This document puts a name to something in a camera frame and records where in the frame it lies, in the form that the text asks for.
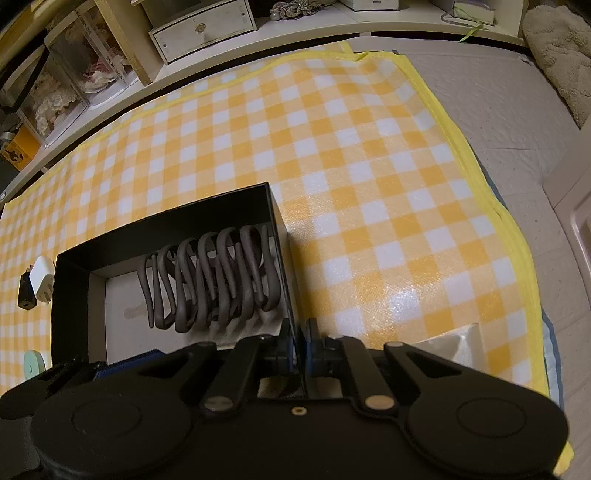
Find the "white shelf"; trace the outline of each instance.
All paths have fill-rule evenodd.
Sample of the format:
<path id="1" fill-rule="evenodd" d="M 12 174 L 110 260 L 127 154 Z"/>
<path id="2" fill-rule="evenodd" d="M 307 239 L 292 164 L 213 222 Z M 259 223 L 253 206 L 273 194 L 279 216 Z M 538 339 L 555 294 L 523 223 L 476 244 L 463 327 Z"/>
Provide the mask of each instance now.
<path id="1" fill-rule="evenodd" d="M 179 80 L 245 55 L 315 38 L 382 31 L 424 31 L 464 35 L 470 30 L 468 27 L 442 21 L 441 13 L 442 10 L 428 0 L 413 0 L 411 8 L 400 11 L 354 12 L 345 5 L 336 3 L 315 15 L 297 20 L 273 22 L 270 18 L 259 18 L 257 31 L 208 46 L 170 65 L 164 65 L 153 83 L 143 86 L 141 82 L 135 82 L 100 107 L 86 110 L 60 138 L 48 148 L 41 149 L 29 165 L 10 182 L 0 196 L 0 207 L 13 198 L 37 172 L 100 123 Z M 480 30 L 475 35 L 523 45 L 521 38 L 511 35 L 498 25 Z"/>

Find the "yarn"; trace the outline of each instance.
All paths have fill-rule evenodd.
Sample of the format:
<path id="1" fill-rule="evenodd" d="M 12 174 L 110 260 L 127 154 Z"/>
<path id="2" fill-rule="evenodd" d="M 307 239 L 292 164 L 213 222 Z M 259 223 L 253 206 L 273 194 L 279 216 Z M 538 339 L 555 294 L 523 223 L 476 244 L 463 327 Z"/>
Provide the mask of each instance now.
<path id="1" fill-rule="evenodd" d="M 294 0 L 293 2 L 277 2 L 271 8 L 272 14 L 279 14 L 282 20 L 293 20 L 307 15 L 314 15 L 336 0 Z"/>

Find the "black box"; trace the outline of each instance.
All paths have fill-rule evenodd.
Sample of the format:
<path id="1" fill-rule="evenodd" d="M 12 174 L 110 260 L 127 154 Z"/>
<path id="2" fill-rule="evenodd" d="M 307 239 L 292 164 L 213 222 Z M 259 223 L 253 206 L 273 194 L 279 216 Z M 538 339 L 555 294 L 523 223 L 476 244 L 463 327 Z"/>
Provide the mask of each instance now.
<path id="1" fill-rule="evenodd" d="M 141 288 L 135 269 L 140 256 L 206 232 L 262 224 L 268 225 L 274 237 L 275 265 L 281 280 L 281 303 L 274 315 L 264 322 L 253 320 L 250 326 L 236 325 L 238 321 L 233 320 L 224 334 L 149 328 L 147 317 L 141 315 L 144 298 L 138 296 Z M 56 364 L 81 355 L 89 361 L 113 363 L 153 348 L 168 352 L 209 339 L 216 341 L 218 348 L 230 348 L 243 336 L 276 334 L 283 317 L 289 318 L 295 336 L 295 294 L 287 231 L 269 184 L 234 190 L 121 226 L 59 254 L 51 310 L 52 361 Z"/>

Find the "white box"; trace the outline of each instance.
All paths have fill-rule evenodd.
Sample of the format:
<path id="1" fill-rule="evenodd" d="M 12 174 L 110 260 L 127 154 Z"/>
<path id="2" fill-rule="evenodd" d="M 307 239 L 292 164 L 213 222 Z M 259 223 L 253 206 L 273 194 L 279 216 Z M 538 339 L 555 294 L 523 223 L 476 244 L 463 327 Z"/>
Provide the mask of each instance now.
<path id="1" fill-rule="evenodd" d="M 246 0 L 222 0 L 152 29 L 150 37 L 168 64 L 213 43 L 253 30 L 256 24 Z"/>
<path id="2" fill-rule="evenodd" d="M 398 10 L 399 0 L 340 0 L 351 10 L 363 12 L 367 10 Z"/>

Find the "screw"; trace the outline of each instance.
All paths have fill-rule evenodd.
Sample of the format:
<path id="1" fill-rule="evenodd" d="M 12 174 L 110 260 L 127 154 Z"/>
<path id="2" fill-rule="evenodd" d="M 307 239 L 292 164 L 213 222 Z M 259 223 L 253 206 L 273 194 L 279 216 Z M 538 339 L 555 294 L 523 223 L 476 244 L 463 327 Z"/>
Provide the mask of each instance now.
<path id="1" fill-rule="evenodd" d="M 215 397 L 209 397 L 203 403 L 203 406 L 209 411 L 226 411 L 230 410 L 234 406 L 234 402 L 228 397 L 216 395 Z"/>
<path id="2" fill-rule="evenodd" d="M 291 409 L 291 414 L 295 415 L 296 417 L 303 417 L 308 413 L 308 409 L 306 407 L 293 407 Z"/>
<path id="3" fill-rule="evenodd" d="M 372 410 L 389 410 L 396 402 L 387 395 L 371 395 L 365 399 L 365 406 Z"/>

